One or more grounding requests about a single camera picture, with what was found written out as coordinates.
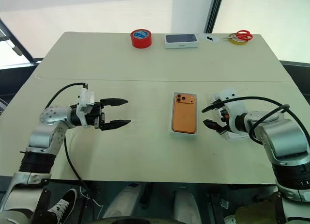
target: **white table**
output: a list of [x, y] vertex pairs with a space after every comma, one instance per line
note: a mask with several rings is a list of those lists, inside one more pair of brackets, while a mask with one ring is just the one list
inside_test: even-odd
[[[203, 125], [204, 119], [214, 119], [213, 112], [198, 113], [197, 137], [169, 132], [174, 92], [196, 93], [202, 110], [212, 93], [227, 87], [241, 96], [264, 96], [290, 104], [309, 129], [310, 107], [268, 45], [255, 35], [245, 46], [204, 41], [199, 48], [164, 49], [162, 38], [154, 34], [150, 48], [136, 49], [128, 34], [65, 33], [0, 117], [0, 175], [10, 176], [18, 170], [23, 157], [19, 151], [25, 150], [40, 112], [55, 92], [85, 81], [97, 100], [119, 97], [129, 101], [104, 108], [108, 120], [132, 122], [110, 131], [78, 127], [67, 132], [69, 154], [83, 179], [274, 183], [262, 146], [251, 140], [226, 141]], [[67, 89], [54, 104], [76, 103], [79, 90]], [[246, 101], [246, 105], [249, 111], [274, 107], [263, 101]], [[52, 178], [76, 179], [63, 148]]]

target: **red scissors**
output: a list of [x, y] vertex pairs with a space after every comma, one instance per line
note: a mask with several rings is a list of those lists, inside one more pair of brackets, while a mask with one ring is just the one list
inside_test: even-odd
[[253, 35], [248, 30], [239, 30], [235, 34], [232, 34], [228, 38], [239, 38], [240, 40], [249, 41], [253, 39]]

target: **orange smartphone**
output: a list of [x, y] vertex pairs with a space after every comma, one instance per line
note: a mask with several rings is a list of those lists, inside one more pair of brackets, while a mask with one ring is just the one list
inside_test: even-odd
[[174, 95], [172, 130], [181, 133], [196, 132], [196, 96], [177, 93]]

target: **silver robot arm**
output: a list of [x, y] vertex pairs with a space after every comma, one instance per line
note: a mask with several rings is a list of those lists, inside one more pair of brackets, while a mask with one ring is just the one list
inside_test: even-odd
[[51, 168], [64, 142], [66, 131], [76, 126], [94, 126], [100, 130], [122, 127], [130, 120], [105, 123], [102, 109], [127, 100], [110, 98], [94, 101], [94, 94], [82, 88], [77, 105], [50, 106], [40, 115], [40, 123], [30, 136], [19, 171], [11, 180], [0, 205], [0, 224], [28, 224], [47, 209], [50, 192], [44, 189], [51, 178]]
[[[226, 131], [250, 133], [255, 123], [268, 114], [248, 112], [242, 100], [234, 101], [238, 95], [231, 90], [224, 90], [217, 97], [218, 100], [202, 112], [222, 110], [221, 121], [226, 126], [208, 119], [204, 121], [208, 128], [219, 134]], [[276, 177], [279, 223], [298, 219], [310, 221], [310, 146], [304, 131], [295, 121], [285, 119], [283, 113], [276, 112], [259, 122], [254, 129], [254, 138], [264, 146]]]

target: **red tape roll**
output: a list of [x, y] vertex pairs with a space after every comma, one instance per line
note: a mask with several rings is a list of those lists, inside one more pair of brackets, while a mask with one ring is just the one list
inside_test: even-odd
[[136, 48], [147, 48], [152, 44], [152, 34], [146, 29], [134, 30], [130, 37], [132, 45]]

